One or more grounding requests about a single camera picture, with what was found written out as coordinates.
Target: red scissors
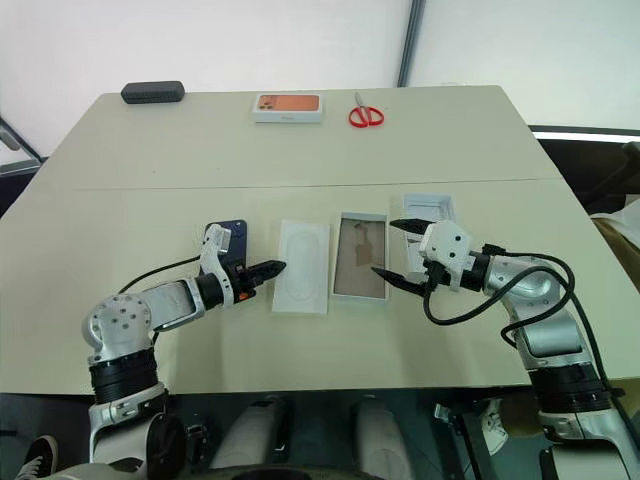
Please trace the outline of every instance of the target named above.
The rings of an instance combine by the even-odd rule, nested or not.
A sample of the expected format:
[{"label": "red scissors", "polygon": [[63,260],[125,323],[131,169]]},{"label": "red scissors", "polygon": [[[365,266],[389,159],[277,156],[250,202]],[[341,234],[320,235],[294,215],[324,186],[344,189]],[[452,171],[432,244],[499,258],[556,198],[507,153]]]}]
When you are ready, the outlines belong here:
[{"label": "red scissors", "polygon": [[375,127],[384,122],[384,114],[377,108],[366,106],[358,92],[356,92],[356,104],[358,106],[349,113],[349,123],[354,127]]}]

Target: black sneaker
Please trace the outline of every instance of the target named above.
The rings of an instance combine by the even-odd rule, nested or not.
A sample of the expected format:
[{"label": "black sneaker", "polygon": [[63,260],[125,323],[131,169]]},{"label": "black sneaker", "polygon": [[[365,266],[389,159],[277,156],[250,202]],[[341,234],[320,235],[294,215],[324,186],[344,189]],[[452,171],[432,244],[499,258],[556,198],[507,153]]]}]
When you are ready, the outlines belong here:
[{"label": "black sneaker", "polygon": [[38,437],[29,447],[15,480],[34,480],[52,475],[58,466],[58,442],[49,435]]}]

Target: scissor handle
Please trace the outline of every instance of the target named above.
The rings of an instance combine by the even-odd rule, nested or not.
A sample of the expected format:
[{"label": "scissor handle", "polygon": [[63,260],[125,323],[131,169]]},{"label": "scissor handle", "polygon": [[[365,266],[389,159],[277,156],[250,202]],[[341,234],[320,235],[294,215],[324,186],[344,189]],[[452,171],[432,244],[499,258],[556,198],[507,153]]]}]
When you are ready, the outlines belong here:
[{"label": "scissor handle", "polygon": [[[372,112],[378,116],[375,120],[371,115]],[[375,127],[382,122],[384,122],[384,114],[374,107],[356,107],[349,113],[349,123],[356,128]]]}]

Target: shoe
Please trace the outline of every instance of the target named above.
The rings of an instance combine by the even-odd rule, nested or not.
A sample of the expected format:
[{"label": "shoe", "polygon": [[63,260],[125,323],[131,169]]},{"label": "shoe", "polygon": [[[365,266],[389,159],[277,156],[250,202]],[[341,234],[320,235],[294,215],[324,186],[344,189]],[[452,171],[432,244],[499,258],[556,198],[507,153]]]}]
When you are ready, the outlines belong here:
[{"label": "shoe", "polygon": [[502,419],[500,418],[501,401],[501,399],[491,400],[489,406],[480,417],[484,440],[491,455],[498,453],[509,438],[509,434],[502,426]]},{"label": "shoe", "polygon": [[52,475],[58,466],[58,442],[49,435],[38,437],[29,447],[15,480],[35,480]]}]

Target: orange phone box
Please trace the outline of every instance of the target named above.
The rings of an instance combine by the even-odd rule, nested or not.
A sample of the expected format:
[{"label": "orange phone box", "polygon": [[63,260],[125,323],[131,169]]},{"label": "orange phone box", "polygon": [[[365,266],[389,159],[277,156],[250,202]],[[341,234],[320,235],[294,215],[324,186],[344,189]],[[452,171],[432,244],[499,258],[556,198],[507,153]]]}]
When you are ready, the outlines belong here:
[{"label": "orange phone box", "polygon": [[253,105],[257,123],[320,123],[322,97],[317,94],[261,93]]}]

